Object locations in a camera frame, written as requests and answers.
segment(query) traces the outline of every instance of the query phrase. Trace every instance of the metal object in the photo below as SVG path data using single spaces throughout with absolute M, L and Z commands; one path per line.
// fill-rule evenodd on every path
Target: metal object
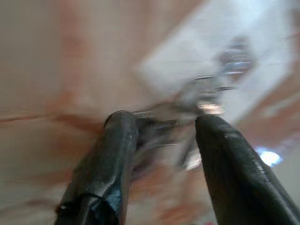
M 135 112 L 135 116 L 141 121 L 149 119 L 153 121 L 145 130 L 151 130 L 154 135 L 147 139 L 151 140 L 147 145 L 137 150 L 134 177 L 140 177 L 140 174 L 149 170 L 159 148 L 178 140 L 187 140 L 187 144 L 181 150 L 177 166 L 184 170 L 198 167 L 201 163 L 201 156 L 193 132 L 195 119 L 204 113 L 222 114 L 223 110 L 218 101 L 220 92 L 232 89 L 232 87 L 222 86 L 217 76 L 201 76 L 188 82 L 171 101 Z M 157 124 L 160 124 L 161 128 L 165 126 L 167 129 L 158 129 Z M 186 128 L 193 130 L 186 132 L 187 136 L 184 132 Z M 174 132 L 177 132 L 176 138 L 172 138 Z
M 245 74 L 254 63 L 246 38 L 237 38 L 226 48 L 220 57 L 223 69 L 220 75 L 227 75 L 237 80 Z

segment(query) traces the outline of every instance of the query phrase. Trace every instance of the blurry background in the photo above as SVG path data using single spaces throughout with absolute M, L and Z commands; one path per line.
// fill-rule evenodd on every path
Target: blurry background
M 0 223 L 52 224 L 109 114 L 215 74 L 241 38 L 253 64 L 228 81 L 224 118 L 300 206 L 298 0 L 1 1 Z M 129 201 L 128 225 L 216 224 L 201 168 L 174 173 L 168 158 Z

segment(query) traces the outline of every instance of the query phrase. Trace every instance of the shiny metal part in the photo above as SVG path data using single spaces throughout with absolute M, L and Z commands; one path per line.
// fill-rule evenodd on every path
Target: shiny metal part
M 223 65 L 220 75 L 228 75 L 237 80 L 246 73 L 254 63 L 248 42 L 245 38 L 238 38 L 226 48 L 220 57 Z

